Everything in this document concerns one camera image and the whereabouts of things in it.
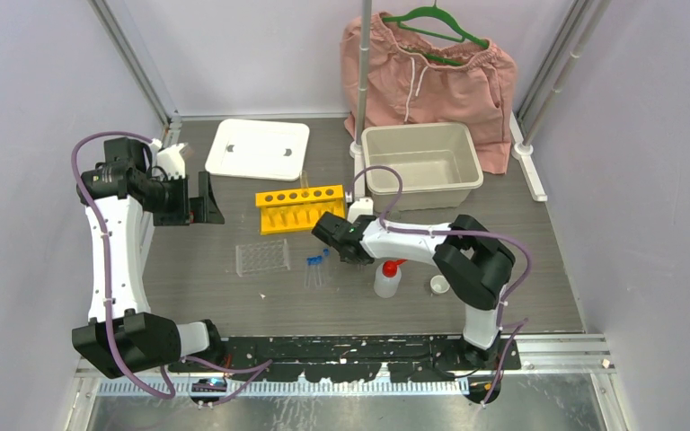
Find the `clear test tube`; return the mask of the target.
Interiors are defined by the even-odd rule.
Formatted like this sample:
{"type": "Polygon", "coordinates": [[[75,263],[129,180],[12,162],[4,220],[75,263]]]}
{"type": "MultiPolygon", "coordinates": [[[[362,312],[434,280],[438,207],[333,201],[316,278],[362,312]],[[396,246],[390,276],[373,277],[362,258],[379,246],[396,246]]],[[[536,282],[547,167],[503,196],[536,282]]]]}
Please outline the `clear test tube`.
{"type": "Polygon", "coordinates": [[[308,190],[310,188],[310,183],[306,171],[301,171],[300,174],[300,186],[303,190],[308,190]]]}

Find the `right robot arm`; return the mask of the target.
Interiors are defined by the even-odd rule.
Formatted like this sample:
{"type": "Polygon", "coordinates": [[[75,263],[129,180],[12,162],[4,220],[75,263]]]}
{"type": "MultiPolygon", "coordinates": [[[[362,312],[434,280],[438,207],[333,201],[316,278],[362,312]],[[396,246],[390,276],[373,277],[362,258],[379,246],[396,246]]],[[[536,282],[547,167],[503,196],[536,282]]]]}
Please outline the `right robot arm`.
{"type": "Polygon", "coordinates": [[[377,259],[404,259],[434,266],[464,304],[461,355],[473,368],[494,361],[500,346],[497,323],[501,294],[516,258],[470,215],[445,224],[405,224],[360,215],[350,222],[324,213],[312,235],[334,248],[340,261],[368,265],[377,259]]]}

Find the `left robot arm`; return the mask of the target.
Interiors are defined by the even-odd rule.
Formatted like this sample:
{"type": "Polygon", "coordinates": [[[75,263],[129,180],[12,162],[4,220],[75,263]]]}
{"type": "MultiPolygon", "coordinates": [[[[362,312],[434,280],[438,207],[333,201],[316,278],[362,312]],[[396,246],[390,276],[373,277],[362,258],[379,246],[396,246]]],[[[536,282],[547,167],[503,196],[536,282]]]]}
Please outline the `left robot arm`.
{"type": "Polygon", "coordinates": [[[87,323],[72,331],[82,358],[116,379],[172,365],[188,356],[206,371],[226,359],[226,346],[209,320],[178,324],[151,311],[143,272],[153,227],[223,224],[210,175],[189,193],[188,145],[163,145],[128,132],[102,132],[104,159],[89,171],[71,153],[76,192],[90,226],[93,296],[87,323]]]}

